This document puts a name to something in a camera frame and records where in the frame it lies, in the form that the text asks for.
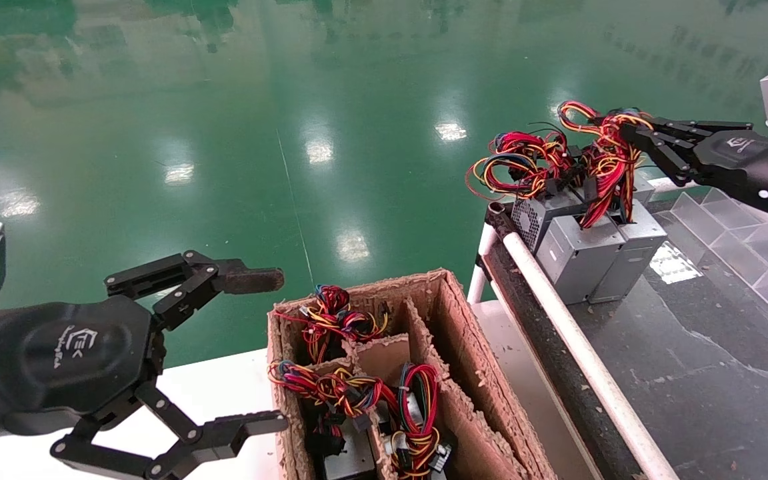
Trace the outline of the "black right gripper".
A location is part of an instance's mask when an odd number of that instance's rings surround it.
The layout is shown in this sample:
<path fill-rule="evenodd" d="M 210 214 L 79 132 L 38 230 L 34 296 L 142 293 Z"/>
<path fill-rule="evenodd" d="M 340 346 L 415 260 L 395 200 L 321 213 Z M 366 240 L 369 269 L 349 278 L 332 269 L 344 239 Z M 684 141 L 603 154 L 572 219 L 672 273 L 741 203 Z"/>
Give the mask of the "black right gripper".
<path fill-rule="evenodd" d="M 768 213 L 768 137 L 752 131 L 753 123 L 677 121 L 640 110 L 598 113 L 597 124 L 608 121 L 618 123 L 622 140 L 648 155 L 677 187 L 696 180 Z M 689 162 L 692 149 L 699 162 L 697 179 Z"/>

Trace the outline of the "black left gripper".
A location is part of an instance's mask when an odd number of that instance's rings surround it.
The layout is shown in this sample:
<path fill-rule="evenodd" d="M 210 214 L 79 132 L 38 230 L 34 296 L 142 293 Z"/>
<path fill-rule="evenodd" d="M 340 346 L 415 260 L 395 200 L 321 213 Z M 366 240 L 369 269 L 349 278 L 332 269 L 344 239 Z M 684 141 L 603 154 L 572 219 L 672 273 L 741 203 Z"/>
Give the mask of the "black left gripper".
<path fill-rule="evenodd" d="M 116 479 L 183 479 L 238 456 L 248 438 L 284 431 L 280 411 L 196 425 L 155 382 L 167 350 L 147 308 L 126 297 L 0 310 L 0 437 L 73 430 L 51 456 Z M 155 458 L 93 444 L 144 406 L 177 437 Z"/>

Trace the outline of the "left gripper finger dusty pad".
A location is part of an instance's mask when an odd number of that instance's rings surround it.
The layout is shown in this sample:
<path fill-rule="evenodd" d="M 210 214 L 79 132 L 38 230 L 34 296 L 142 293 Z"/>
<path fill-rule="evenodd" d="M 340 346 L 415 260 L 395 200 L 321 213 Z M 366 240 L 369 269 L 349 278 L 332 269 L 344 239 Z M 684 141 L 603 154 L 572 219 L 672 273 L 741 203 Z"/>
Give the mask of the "left gripper finger dusty pad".
<path fill-rule="evenodd" d="M 161 291 L 153 304 L 159 330 L 173 331 L 220 293 L 249 295 L 279 291 L 285 283 L 280 268 L 249 268 L 240 259 L 212 259 L 187 250 L 119 271 L 106 278 L 109 297 L 137 300 Z"/>

